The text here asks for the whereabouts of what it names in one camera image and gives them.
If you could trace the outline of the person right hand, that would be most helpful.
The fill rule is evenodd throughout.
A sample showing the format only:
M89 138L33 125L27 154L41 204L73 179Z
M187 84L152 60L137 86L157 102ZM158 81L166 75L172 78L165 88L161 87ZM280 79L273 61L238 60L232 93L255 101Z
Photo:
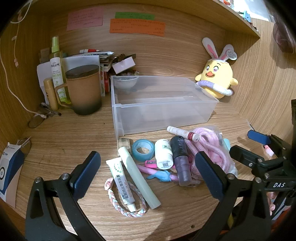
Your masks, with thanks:
M273 211L275 210L275 204L273 203L274 199L276 199L277 194L275 192L267 192L267 201L269 204L269 214L272 216Z

